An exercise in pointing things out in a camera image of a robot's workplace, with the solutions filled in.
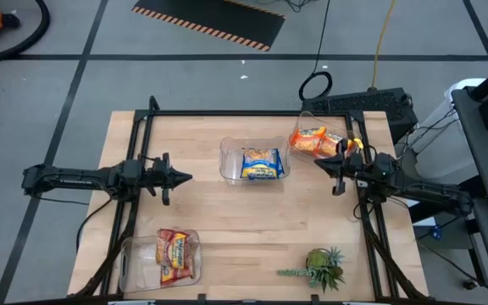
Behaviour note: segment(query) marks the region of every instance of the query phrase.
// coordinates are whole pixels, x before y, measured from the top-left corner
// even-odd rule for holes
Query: yellow cable
[[[391,17],[391,12],[395,7],[395,3],[397,0],[391,0],[391,6],[389,7],[389,11],[387,12],[387,17],[385,17],[385,22],[383,24],[383,28],[381,29],[380,40],[378,41],[378,47],[376,48],[376,54],[374,56],[374,73],[372,75],[372,88],[376,83],[376,71],[378,69],[378,55],[380,55],[381,49],[381,41],[383,41],[383,35],[385,34],[385,29],[387,28],[387,22],[389,22],[389,18]]]

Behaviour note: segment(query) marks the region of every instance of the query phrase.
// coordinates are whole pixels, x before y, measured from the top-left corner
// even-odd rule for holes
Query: small green plant
[[[325,289],[329,287],[331,290],[338,291],[339,283],[344,283],[344,270],[340,267],[342,259],[340,250],[331,247],[330,251],[326,249],[313,249],[306,258],[306,268],[303,269],[283,269],[278,270],[278,275],[282,276],[307,276],[310,278],[308,286],[315,287],[319,283]]]

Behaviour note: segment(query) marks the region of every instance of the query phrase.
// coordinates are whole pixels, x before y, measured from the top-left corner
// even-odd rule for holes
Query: yellow and black hazard mat
[[[268,51],[285,17],[231,0],[139,0],[133,12]]]

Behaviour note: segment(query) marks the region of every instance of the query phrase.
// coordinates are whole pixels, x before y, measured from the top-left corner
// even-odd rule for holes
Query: red snack bag
[[[167,266],[161,266],[161,286],[169,286],[177,280],[185,279],[186,277],[193,278],[193,267],[186,267],[184,269],[177,269]]]
[[[192,257],[189,234],[176,230],[158,230],[156,263],[167,267],[185,269],[189,267],[190,262],[192,262]]]

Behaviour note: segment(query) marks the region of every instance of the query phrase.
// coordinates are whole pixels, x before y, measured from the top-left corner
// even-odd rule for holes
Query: orange snack bag
[[[296,129],[291,135],[290,143],[303,153],[315,155],[319,142],[326,130],[325,127],[311,128],[307,130]]]
[[[347,140],[347,150],[346,150],[346,157],[351,155],[352,153],[356,152],[358,149],[363,149],[364,145],[361,139],[354,138],[353,140]]]
[[[342,141],[343,137],[338,136],[332,132],[325,132],[318,148],[318,154],[322,157],[334,157],[338,152],[336,145]]]

